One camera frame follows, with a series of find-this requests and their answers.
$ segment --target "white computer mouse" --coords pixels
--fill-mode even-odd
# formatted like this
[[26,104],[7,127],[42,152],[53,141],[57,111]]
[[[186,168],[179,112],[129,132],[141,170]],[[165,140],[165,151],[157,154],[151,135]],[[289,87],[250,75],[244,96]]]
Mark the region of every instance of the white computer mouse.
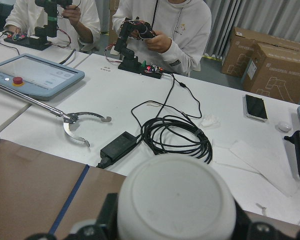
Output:
[[281,131],[285,133],[291,130],[291,125],[285,121],[280,121],[277,126]]

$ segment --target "tablet screen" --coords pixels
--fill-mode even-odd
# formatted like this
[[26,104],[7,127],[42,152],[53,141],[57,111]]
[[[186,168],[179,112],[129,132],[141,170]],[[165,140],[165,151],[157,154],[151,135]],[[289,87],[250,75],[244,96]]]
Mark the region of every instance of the tablet screen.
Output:
[[24,81],[46,89],[53,89],[76,74],[70,69],[27,55],[0,65],[0,72],[13,77],[22,77]]

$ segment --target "white table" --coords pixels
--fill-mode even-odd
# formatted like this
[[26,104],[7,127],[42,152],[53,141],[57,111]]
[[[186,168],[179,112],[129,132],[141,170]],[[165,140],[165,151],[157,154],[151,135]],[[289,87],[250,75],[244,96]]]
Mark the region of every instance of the white table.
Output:
[[[43,51],[35,50],[5,42],[3,37],[0,39],[0,42],[2,44],[17,48],[20,54],[32,54],[56,63],[63,61],[71,53],[71,49],[59,48],[56,46],[50,46]],[[17,55],[18,53],[15,49],[0,45],[0,62],[16,57]],[[64,65],[75,68],[88,56],[88,54],[83,52],[75,52]],[[0,131],[9,125],[11,121],[16,119],[21,113],[23,113],[29,106],[30,104],[27,102],[0,90]]]
[[[79,124],[72,126],[74,134],[89,140],[90,148],[64,132],[61,118],[36,106],[31,106],[3,130],[1,138],[96,166],[101,160],[100,149],[106,144],[124,131],[135,136],[139,134],[140,127],[130,110],[147,100],[163,103],[172,85],[169,75],[155,79],[126,72],[119,70],[117,63],[107,62],[103,56],[95,54],[90,55],[77,69],[85,72],[85,78],[80,85],[74,85],[69,92],[62,93],[63,101],[52,104],[66,113],[94,112],[104,117],[112,117],[111,123],[101,122],[94,117],[82,117]],[[276,158],[271,160],[277,161],[289,175],[295,176],[294,146],[283,140],[283,136],[291,136],[300,129],[298,105],[264,97],[268,121],[259,122],[244,116],[243,96],[246,92],[184,76],[177,75],[176,78],[185,83],[200,100],[203,115],[212,115],[219,119],[219,125],[208,128],[201,127],[202,119],[193,121],[212,142],[214,157],[210,165],[223,177],[241,207],[261,214],[262,210],[257,206],[259,204],[266,207],[268,217],[297,224],[300,221],[300,181],[294,180],[298,185],[297,192],[287,197],[254,168],[234,155],[230,148],[236,141],[242,141],[253,150],[274,153]],[[167,104],[187,114],[198,115],[197,103],[186,89],[178,85]],[[155,117],[158,110],[155,106],[143,106],[135,114],[144,123]],[[163,111],[161,116],[165,113],[176,114],[169,110]],[[289,133],[280,132],[277,128],[280,121],[290,123],[292,130]],[[108,170],[128,175],[136,165],[147,161],[153,155],[142,142]]]

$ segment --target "cardboard box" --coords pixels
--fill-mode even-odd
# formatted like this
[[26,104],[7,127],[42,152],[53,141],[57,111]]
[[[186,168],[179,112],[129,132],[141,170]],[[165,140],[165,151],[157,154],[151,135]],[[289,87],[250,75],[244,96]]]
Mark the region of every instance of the cardboard box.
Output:
[[257,43],[279,46],[300,52],[300,42],[234,27],[222,59],[221,72],[241,78]]
[[109,45],[114,44],[118,39],[117,33],[114,30],[112,30],[112,16],[116,13],[118,7],[119,7],[119,0],[110,0],[109,3],[110,21],[109,21],[109,42],[108,42]]
[[242,78],[245,91],[297,104],[300,51],[257,43]]
[[[86,169],[85,164],[1,139],[0,240],[48,233],[56,223],[55,236],[61,240],[75,223],[96,219],[107,194],[118,193],[125,177],[93,166],[82,176]],[[66,201],[68,209],[63,208]]]

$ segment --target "white lid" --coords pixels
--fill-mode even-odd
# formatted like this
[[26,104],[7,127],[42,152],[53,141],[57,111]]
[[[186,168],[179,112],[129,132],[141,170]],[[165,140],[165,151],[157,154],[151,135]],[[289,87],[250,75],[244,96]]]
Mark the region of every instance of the white lid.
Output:
[[117,220],[121,240],[227,240],[236,207],[226,183],[206,163],[162,154],[127,176]]

